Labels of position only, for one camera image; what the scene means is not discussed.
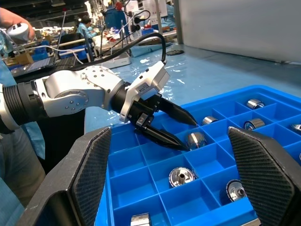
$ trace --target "black cable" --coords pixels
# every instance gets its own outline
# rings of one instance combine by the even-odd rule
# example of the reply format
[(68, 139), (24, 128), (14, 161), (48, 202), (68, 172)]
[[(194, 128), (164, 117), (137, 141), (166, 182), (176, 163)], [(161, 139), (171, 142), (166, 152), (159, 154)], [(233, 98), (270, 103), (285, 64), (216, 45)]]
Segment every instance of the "black cable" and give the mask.
[(161, 44), (162, 44), (162, 59), (161, 59), (161, 61), (164, 63), (165, 58), (166, 58), (166, 43), (165, 43), (164, 37), (160, 33), (150, 33), (150, 34), (146, 34), (146, 35), (136, 39), (135, 41), (131, 42), (130, 44), (128, 44), (124, 48), (118, 50), (116, 53), (113, 53), (112, 55), (110, 55), (110, 56), (108, 56), (104, 59), (95, 60), (93, 62), (85, 63), (85, 64), (82, 64), (82, 65), (77, 65), (77, 66), (74, 66), (74, 67), (70, 68), (69, 70), (78, 71), (78, 70), (81, 70), (81, 69), (89, 67), (89, 66), (93, 66), (93, 65), (96, 65), (96, 64), (102, 64), (102, 63), (104, 63), (108, 60), (112, 60), (112, 59), (118, 57), (119, 55), (123, 54), (124, 52), (126, 52), (127, 50), (132, 48), (133, 46), (137, 45), (139, 42), (143, 41), (144, 39), (150, 38), (150, 37), (158, 37), (158, 38), (161, 39)]
[(148, 10), (142, 10), (140, 13), (137, 13), (135, 16), (140, 15), (141, 13), (144, 13), (144, 12), (148, 12), (149, 13), (149, 17), (146, 18), (146, 19), (143, 19), (143, 20), (148, 20), (150, 18), (150, 16), (151, 16), (151, 12), (148, 11)]
[(119, 40), (119, 42), (115, 43), (115, 45), (113, 45), (111, 48), (109, 48), (108, 50), (104, 51), (104, 52), (102, 53), (102, 55), (105, 54), (105, 53), (107, 53), (107, 52), (109, 52), (112, 48), (114, 48), (115, 46), (117, 46), (119, 43), (121, 43), (124, 39), (126, 39), (126, 38), (127, 38), (128, 36), (130, 36), (131, 34), (132, 34), (132, 33), (128, 34), (128, 35), (125, 36), (123, 39)]

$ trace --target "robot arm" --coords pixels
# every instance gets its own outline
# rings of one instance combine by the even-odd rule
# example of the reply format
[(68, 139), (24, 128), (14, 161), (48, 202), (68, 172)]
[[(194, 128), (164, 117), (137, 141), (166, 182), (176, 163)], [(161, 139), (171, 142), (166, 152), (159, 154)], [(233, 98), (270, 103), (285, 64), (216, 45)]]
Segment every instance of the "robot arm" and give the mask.
[(98, 106), (120, 113), (121, 121), (131, 121), (136, 132), (159, 145), (187, 150), (176, 136), (151, 126), (153, 114), (159, 110), (182, 123), (197, 124), (191, 114), (158, 93), (168, 79), (169, 74), (160, 61), (140, 74), (132, 84), (101, 66), (75, 72), (59, 71), (14, 86), (0, 84), (0, 133), (11, 133), (31, 121)]

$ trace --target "metal cylinder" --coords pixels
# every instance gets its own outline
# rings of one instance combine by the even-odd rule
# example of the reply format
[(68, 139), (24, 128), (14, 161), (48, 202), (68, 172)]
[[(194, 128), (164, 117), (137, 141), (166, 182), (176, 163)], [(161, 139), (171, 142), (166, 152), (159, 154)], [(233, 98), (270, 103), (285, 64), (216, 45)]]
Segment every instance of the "metal cylinder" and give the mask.
[(291, 126), (295, 132), (301, 134), (301, 124), (293, 124)]
[(131, 226), (151, 226), (149, 213), (133, 215), (131, 218)]
[(226, 186), (226, 192), (231, 202), (235, 202), (239, 199), (246, 197), (246, 192), (240, 180), (229, 181)]
[(264, 121), (262, 121), (261, 119), (252, 119), (244, 123), (244, 128), (247, 130), (257, 129), (261, 126), (265, 126)]
[(208, 125), (212, 122), (218, 121), (218, 119), (214, 118), (213, 116), (206, 116), (203, 120), (202, 120), (202, 125)]
[(264, 104), (262, 101), (257, 100), (257, 99), (251, 99), (251, 100), (249, 100), (249, 101), (246, 103), (246, 105), (247, 105), (249, 108), (253, 109), (253, 110), (265, 106), (265, 104)]
[(205, 136), (200, 132), (188, 134), (186, 137), (186, 142), (189, 149), (197, 149), (206, 145)]
[(180, 185), (185, 183), (185, 174), (183, 174), (183, 173), (179, 174), (178, 182), (179, 182)]
[(169, 174), (169, 183), (172, 187), (181, 186), (196, 179), (195, 174), (188, 168), (178, 167)]

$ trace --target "worker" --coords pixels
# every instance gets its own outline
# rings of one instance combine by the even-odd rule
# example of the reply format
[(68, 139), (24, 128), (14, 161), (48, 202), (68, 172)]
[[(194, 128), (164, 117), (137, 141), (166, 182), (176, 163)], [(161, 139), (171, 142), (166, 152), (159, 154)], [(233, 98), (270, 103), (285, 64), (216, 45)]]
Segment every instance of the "worker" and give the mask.
[(90, 38), (90, 39), (97, 36), (97, 33), (90, 32), (88, 30), (88, 27), (90, 27), (90, 26), (91, 26), (91, 19), (88, 16), (83, 16), (83, 18), (79, 24), (79, 27), (77, 28), (76, 33), (80, 33), (84, 37), (84, 31), (85, 31), (88, 38)]
[(167, 16), (161, 19), (162, 28), (163, 27), (175, 27), (175, 20), (174, 20), (174, 7), (170, 5), (170, 2), (166, 4), (167, 7)]
[[(28, 38), (34, 30), (22, 17), (0, 8), (0, 26), (14, 24), (29, 26)], [(0, 83), (4, 86), (16, 82), (0, 59)], [(45, 142), (36, 122), (25, 124), (11, 134), (0, 134), (0, 225), (13, 226), (42, 183), (45, 172), (38, 157), (45, 158)]]

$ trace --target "blue plastic tray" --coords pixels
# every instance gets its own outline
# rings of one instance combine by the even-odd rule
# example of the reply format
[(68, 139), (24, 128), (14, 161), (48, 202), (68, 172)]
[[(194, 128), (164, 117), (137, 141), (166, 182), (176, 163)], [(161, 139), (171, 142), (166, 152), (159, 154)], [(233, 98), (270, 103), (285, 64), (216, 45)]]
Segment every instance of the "blue plastic tray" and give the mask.
[[(251, 110), (249, 99), (265, 107)], [(111, 149), (95, 225), (129, 226), (133, 215), (148, 212), (153, 226), (238, 226), (256, 219), (248, 200), (230, 203), (226, 184), (239, 179), (227, 136), (229, 126), (243, 127), (246, 120), (260, 118), (266, 126), (257, 132), (276, 139), (299, 163), (301, 136), (291, 124), (301, 124), (301, 99), (265, 86), (250, 86), (183, 106), (201, 125), (205, 116), (219, 121), (192, 127), (158, 113), (153, 126), (176, 134), (184, 141), (193, 131), (204, 133), (207, 145), (185, 152), (160, 147), (140, 135), (131, 124), (112, 129)], [(170, 171), (186, 167), (198, 179), (172, 188)]]

